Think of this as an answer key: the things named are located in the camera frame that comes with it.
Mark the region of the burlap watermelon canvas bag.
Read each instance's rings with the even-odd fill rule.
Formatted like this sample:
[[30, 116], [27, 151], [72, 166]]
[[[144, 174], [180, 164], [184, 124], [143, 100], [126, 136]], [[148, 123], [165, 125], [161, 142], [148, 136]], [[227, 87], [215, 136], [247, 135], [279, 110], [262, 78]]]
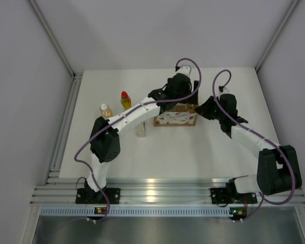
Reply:
[[167, 126], [195, 126], [198, 114], [189, 113], [186, 104], [193, 104], [193, 101], [177, 103], [172, 109], [160, 114], [154, 118], [155, 127]]

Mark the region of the grey cap clear bottle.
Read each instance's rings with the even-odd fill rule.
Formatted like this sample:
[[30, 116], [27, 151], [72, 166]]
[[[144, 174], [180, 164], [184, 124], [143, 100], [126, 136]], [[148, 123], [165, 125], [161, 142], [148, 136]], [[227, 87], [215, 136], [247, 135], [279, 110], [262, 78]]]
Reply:
[[145, 122], [141, 122], [135, 127], [135, 133], [139, 138], [145, 137]]

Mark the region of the red cap yellow bottle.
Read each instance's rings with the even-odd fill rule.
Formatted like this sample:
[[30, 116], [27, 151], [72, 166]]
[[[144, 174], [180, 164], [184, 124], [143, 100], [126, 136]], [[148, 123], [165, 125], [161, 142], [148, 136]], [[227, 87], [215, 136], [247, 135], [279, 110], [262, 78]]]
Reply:
[[126, 111], [132, 107], [131, 98], [126, 91], [121, 92], [120, 102], [121, 102], [121, 105], [122, 105], [124, 111]]

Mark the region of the white cap amber bottle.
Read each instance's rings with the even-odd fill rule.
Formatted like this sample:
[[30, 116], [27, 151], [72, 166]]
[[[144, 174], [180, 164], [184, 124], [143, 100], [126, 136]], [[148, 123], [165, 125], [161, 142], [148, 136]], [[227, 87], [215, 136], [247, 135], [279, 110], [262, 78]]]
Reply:
[[104, 117], [104, 118], [110, 118], [110, 117], [113, 117], [113, 113], [112, 113], [112, 110], [111, 108], [103, 103], [101, 104], [100, 106], [100, 112], [101, 112], [101, 115]]

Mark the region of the white cap clear bottle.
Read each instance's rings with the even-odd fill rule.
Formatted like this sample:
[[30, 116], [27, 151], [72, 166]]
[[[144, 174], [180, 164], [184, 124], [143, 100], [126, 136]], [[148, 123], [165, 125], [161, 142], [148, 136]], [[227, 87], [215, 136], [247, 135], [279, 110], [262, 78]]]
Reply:
[[186, 109], [189, 113], [194, 113], [196, 108], [196, 104], [186, 104]]

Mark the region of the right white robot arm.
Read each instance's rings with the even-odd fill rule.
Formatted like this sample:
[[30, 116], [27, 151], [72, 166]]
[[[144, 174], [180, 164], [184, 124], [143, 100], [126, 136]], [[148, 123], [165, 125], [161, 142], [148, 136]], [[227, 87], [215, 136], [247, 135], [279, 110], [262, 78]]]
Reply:
[[218, 120], [221, 130], [240, 143], [257, 159], [256, 174], [230, 179], [226, 184], [227, 198], [238, 202], [247, 193], [261, 192], [266, 196], [298, 189], [302, 178], [296, 150], [291, 145], [279, 145], [248, 127], [248, 121], [238, 116], [233, 94], [209, 99], [195, 108], [208, 120]]

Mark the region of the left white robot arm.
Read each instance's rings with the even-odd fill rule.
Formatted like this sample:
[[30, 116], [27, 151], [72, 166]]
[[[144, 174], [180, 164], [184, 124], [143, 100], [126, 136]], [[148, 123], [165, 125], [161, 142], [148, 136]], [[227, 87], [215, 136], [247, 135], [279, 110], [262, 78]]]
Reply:
[[189, 75], [176, 73], [167, 79], [163, 88], [152, 90], [139, 104], [110, 118], [96, 119], [90, 142], [91, 170], [87, 178], [87, 197], [93, 203], [104, 199], [109, 162], [120, 154], [120, 137], [128, 131], [165, 111], [177, 103], [196, 99], [201, 80], [191, 82]]

